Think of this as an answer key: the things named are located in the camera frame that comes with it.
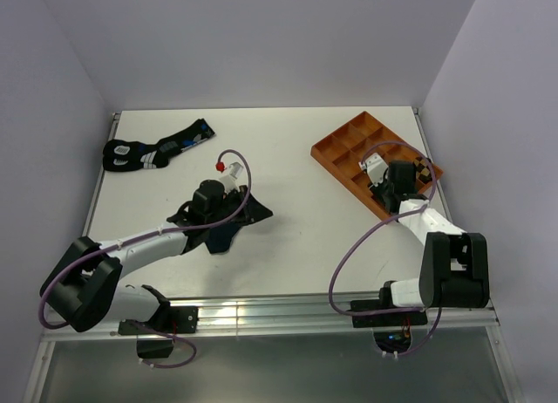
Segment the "dark navy sock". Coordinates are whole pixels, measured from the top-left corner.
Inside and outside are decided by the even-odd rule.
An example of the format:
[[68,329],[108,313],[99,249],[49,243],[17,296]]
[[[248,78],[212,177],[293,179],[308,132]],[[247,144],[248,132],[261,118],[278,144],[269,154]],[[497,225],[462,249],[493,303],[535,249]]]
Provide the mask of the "dark navy sock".
[[242,227],[235,222],[229,222],[221,226],[212,228],[208,232],[208,239],[205,241],[208,252],[211,255],[227,253],[233,240]]

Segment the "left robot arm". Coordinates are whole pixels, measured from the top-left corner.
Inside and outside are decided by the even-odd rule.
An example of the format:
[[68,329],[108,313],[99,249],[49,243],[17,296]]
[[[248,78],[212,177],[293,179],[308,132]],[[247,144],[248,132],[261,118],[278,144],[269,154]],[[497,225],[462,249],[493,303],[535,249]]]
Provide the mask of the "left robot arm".
[[154,287],[126,285],[123,278],[162,259],[182,256],[204,245],[212,255],[229,251],[240,229],[272,217],[272,211],[246,185],[226,187],[206,180],[158,228],[109,242],[76,239],[44,281],[39,321],[53,330],[44,308],[62,319],[61,327],[89,331],[105,319],[168,333],[175,316],[170,300]]

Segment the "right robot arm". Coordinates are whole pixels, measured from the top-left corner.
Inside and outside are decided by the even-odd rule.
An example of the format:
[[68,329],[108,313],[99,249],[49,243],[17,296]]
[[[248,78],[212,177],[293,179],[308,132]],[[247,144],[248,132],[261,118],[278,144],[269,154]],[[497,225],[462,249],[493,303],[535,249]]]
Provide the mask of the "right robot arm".
[[372,195],[424,247],[418,277],[387,284],[388,296],[377,305],[379,318],[396,324],[408,308],[485,307],[490,295],[486,238],[465,232],[431,207],[415,187],[413,163],[386,163],[374,155],[360,167]]

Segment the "rolled argyle sock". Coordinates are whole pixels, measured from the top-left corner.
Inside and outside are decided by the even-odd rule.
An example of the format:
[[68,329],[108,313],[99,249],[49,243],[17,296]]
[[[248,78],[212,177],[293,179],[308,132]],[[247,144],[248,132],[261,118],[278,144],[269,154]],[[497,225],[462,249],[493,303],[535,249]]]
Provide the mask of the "rolled argyle sock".
[[436,173],[435,166],[429,158],[417,156],[413,160],[413,166],[415,168],[417,181],[420,181],[424,185],[432,182],[432,178]]

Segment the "orange compartment tray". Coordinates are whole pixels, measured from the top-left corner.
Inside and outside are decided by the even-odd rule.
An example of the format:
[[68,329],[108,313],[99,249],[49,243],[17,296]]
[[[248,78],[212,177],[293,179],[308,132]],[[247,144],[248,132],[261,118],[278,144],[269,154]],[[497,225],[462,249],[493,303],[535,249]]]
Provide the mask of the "orange compartment tray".
[[[340,126],[311,148],[310,155],[331,175],[358,198],[375,216],[384,220],[389,214],[372,196],[368,188],[370,179],[359,166],[368,151],[379,154],[385,162],[409,161],[419,156],[404,140],[368,112],[362,112]],[[435,176],[440,178],[443,170],[435,166]],[[415,179],[417,192],[423,194],[432,186]]]

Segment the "black sport sock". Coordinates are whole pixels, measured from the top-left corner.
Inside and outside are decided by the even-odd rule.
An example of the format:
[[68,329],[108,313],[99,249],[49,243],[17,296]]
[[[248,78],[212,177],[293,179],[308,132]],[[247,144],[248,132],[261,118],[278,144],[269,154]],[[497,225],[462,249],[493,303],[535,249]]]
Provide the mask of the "black sport sock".
[[140,141],[110,140],[103,148],[102,166],[106,172],[125,173],[167,167],[174,157],[210,140],[215,131],[204,119],[164,137],[154,144]]

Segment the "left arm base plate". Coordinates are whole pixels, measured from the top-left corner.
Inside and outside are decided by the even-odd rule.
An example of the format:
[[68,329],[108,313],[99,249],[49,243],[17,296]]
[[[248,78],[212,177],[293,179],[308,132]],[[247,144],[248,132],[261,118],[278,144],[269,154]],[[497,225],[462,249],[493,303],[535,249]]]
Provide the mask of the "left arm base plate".
[[[158,309],[146,322],[139,322],[148,329],[166,334],[193,334],[198,322],[196,306],[168,306]],[[124,320],[119,323],[118,334],[122,336],[147,334],[137,321]]]

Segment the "aluminium rail frame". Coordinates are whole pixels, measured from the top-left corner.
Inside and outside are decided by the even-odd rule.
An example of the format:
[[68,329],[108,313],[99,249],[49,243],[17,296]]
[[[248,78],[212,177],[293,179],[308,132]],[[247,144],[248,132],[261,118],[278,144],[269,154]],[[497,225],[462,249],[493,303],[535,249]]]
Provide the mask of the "aluminium rail frame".
[[[349,201],[350,197],[341,190],[338,183],[333,183],[330,176],[326,177],[325,170],[320,170],[321,167],[317,165],[310,158],[310,145],[314,144],[314,139],[322,139],[322,135],[333,131],[335,128],[350,121],[353,116],[359,115],[361,112],[366,112],[375,117],[380,123],[386,125],[388,129],[394,133],[402,136],[406,141],[409,141],[423,153],[430,153],[427,142],[425,141],[425,134],[419,122],[417,115],[417,108],[411,106],[335,106],[335,107],[291,107],[291,108],[224,108],[224,109],[183,109],[183,110],[152,110],[152,111],[122,111],[114,114],[112,119],[112,127],[109,138],[131,138],[151,140],[159,138],[163,134],[163,130],[176,131],[179,129],[180,124],[186,125],[193,121],[195,118],[206,118],[211,127],[217,130],[219,134],[216,139],[219,143],[215,145],[221,146],[221,149],[227,148],[228,144],[240,146],[239,143],[244,141],[242,138],[246,134],[257,135],[258,140],[266,140],[266,136],[273,130],[284,132],[280,135],[294,134],[297,126],[301,126],[301,135],[298,136],[293,144],[294,147],[289,147],[288,151],[292,150],[292,157],[289,159],[290,164],[293,160],[300,161],[301,166],[295,169],[292,179],[288,174],[285,174],[282,169],[281,176],[277,173],[277,181],[286,183],[287,189],[296,189],[297,193],[306,193],[313,183],[321,184],[319,187],[323,189],[332,189],[325,195],[320,207],[325,207],[323,203],[327,201],[347,201],[349,204],[347,209],[354,215],[363,209],[362,206],[357,207],[357,203],[353,200]],[[249,160],[255,160],[255,164],[250,164],[253,174],[256,173],[256,168],[260,168],[262,163],[269,164],[273,158],[282,158],[282,149],[278,147],[268,147],[270,154],[269,157],[263,157],[265,153],[264,147],[255,146],[247,148],[245,155],[249,156]],[[275,181],[268,181],[268,170],[262,171],[260,174],[263,177],[263,182],[258,179],[256,183],[259,188],[269,188],[266,183],[270,184]],[[143,207],[143,204],[149,200],[147,193],[139,193],[130,200],[127,204],[126,200],[121,199],[121,193],[117,192],[118,189],[124,187],[126,181],[132,186],[138,185],[138,177],[132,177],[122,181],[116,181],[116,176],[108,176],[103,171],[99,174],[97,185],[95,187],[92,204],[89,208],[88,216],[83,231],[84,235],[107,235],[109,221],[107,220],[115,207],[122,206],[122,222],[118,222],[119,226],[114,226],[117,233],[122,231],[122,224],[125,219],[128,224],[143,224],[152,222],[154,211],[168,211],[171,200],[177,200],[180,192],[171,192],[168,195],[157,196],[157,208],[153,205],[153,212],[145,213],[144,217],[137,217],[132,219],[133,207]],[[274,236],[286,235],[287,230],[298,228],[300,224],[302,234],[300,239],[287,237],[282,238],[281,245],[290,245],[282,247],[299,247],[301,242],[310,242],[317,239],[317,236],[325,236],[326,231],[322,230],[323,227],[317,227],[317,224],[323,223],[324,219],[317,217],[316,207],[308,208],[310,205],[301,205],[300,207],[293,205],[286,216],[282,217],[286,220],[282,226],[276,231]],[[393,252],[393,258],[374,262],[371,266],[374,275],[390,275],[394,270],[401,270],[401,274],[406,277],[409,276],[410,270],[416,270],[418,264],[410,261],[410,257],[403,255],[403,252],[396,251],[394,248],[397,246],[396,234],[401,233],[403,239],[403,232],[395,229],[379,236],[381,239],[386,239],[385,244],[379,244],[382,253]],[[287,285],[287,278],[290,272],[280,274],[277,276],[276,283],[269,286],[270,293],[265,295],[259,294],[255,287],[252,290],[247,290],[248,287],[241,287],[239,284],[234,284],[233,281],[227,283],[217,283],[216,280],[208,281],[205,278],[201,279],[201,275],[206,274],[200,269],[200,275],[194,278],[195,283],[200,283],[202,287],[214,286],[219,287],[218,292],[199,292],[193,289],[191,292],[186,292],[186,285],[179,284],[177,279],[171,279],[167,275],[171,274],[173,270],[177,270],[177,274],[183,275],[184,269],[191,267],[194,270],[194,264],[189,263],[184,268],[179,268],[179,261],[168,261],[167,266],[163,268],[163,264],[155,266],[155,269],[144,270],[140,272],[140,276],[150,276],[151,282],[159,282],[159,289],[163,290],[171,297],[177,297],[180,306],[197,305],[200,307],[201,321],[199,322],[198,333],[195,333],[194,338],[234,338],[239,340],[241,338],[262,338],[262,337],[275,337],[275,336],[288,336],[294,337],[295,335],[326,335],[336,333],[350,333],[350,320],[347,317],[336,315],[327,303],[326,293],[324,293],[324,277],[327,277],[329,272],[323,268],[319,271],[316,266],[316,278],[313,278],[309,270],[314,267],[311,263],[318,263],[318,260],[323,259],[333,250],[332,244],[326,244],[327,248],[323,253],[310,254],[311,257],[302,254],[302,251],[297,251],[296,254],[283,254],[285,263],[300,263],[300,274],[302,277],[302,286],[290,288]],[[278,255],[279,263],[283,263],[283,255]],[[116,322],[101,322],[99,327],[93,328],[87,333],[72,332],[70,327],[65,327],[60,330],[44,330],[41,334],[39,355],[37,360],[43,359],[45,366],[50,366],[53,369],[51,362],[52,355],[56,350],[56,343],[72,342],[77,343],[80,341],[101,341],[101,340],[131,340],[134,336],[119,337],[116,333]],[[498,319],[496,310],[493,304],[488,305],[487,310],[444,310],[442,319],[436,332],[439,333],[454,333],[454,338],[457,339],[457,333],[471,333],[467,329],[480,329],[481,347],[480,357],[487,359],[488,365],[481,368],[487,368],[489,373],[495,377],[494,383],[488,380],[488,386],[496,386],[496,397],[489,397],[484,389],[476,388],[480,383],[473,382],[472,386],[466,386],[466,391],[474,391],[475,393],[482,393],[483,399],[490,401],[502,402],[526,402],[519,380],[514,371],[511,357],[504,345],[503,336],[500,329],[500,320]],[[480,368],[473,368],[473,374],[480,374]],[[488,374],[480,374],[480,379],[488,379]]]

